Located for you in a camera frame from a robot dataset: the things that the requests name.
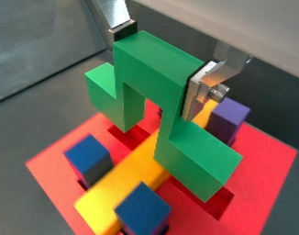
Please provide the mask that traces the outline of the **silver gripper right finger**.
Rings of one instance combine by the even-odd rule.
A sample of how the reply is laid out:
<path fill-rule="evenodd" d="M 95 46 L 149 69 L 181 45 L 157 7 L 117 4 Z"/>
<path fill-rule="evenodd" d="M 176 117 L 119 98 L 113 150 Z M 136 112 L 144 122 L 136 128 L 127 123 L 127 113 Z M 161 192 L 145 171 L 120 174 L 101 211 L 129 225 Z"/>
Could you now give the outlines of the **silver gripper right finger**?
<path fill-rule="evenodd" d="M 208 100 L 218 103 L 224 100 L 230 87 L 223 82 L 243 71 L 250 61 L 247 53 L 222 41 L 216 43 L 214 59 L 188 76 L 181 112 L 184 121 L 196 117 Z"/>

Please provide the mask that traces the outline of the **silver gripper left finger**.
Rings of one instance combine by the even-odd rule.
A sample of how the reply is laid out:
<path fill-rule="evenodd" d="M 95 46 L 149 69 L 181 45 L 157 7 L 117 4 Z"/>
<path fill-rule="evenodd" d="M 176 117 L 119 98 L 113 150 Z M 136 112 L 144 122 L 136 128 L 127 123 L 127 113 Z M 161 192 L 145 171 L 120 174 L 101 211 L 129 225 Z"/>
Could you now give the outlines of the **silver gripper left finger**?
<path fill-rule="evenodd" d="M 137 22 L 131 19 L 125 0 L 87 0 L 107 48 L 137 32 Z"/>

